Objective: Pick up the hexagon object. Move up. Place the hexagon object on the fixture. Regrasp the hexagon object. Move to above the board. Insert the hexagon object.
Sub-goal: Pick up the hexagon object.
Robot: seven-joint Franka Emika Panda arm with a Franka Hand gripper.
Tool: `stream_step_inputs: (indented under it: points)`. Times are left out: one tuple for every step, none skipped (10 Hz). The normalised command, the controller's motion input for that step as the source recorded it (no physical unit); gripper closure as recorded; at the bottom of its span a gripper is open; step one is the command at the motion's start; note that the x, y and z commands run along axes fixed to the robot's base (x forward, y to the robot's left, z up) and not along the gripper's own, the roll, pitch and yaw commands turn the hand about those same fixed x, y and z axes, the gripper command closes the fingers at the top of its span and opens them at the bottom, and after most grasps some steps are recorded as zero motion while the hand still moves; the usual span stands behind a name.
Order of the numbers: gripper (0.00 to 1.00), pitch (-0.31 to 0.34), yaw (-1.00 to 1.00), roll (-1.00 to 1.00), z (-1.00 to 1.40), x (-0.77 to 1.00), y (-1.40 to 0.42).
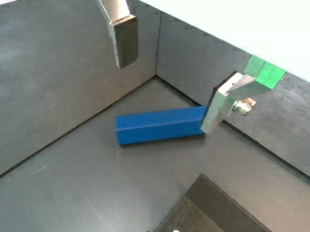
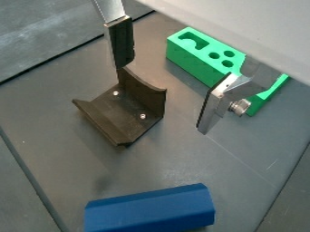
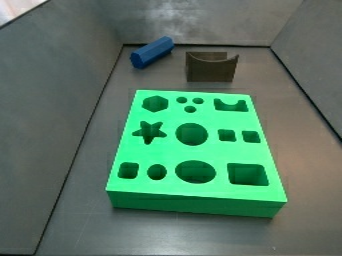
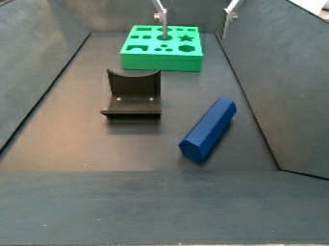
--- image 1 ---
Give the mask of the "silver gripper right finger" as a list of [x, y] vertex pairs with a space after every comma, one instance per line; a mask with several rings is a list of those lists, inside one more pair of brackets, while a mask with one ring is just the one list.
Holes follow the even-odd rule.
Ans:
[[256, 100], [250, 97], [233, 95], [233, 90], [240, 90], [248, 83], [253, 82], [252, 76], [233, 72], [229, 77], [213, 89], [213, 97], [201, 124], [201, 130], [210, 134], [224, 119], [233, 112], [246, 116], [253, 110]]

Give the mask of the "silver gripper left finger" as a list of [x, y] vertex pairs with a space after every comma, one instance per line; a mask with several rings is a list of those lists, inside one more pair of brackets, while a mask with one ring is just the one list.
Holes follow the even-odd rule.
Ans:
[[117, 66], [122, 69], [138, 58], [138, 18], [126, 0], [97, 0], [107, 21]]

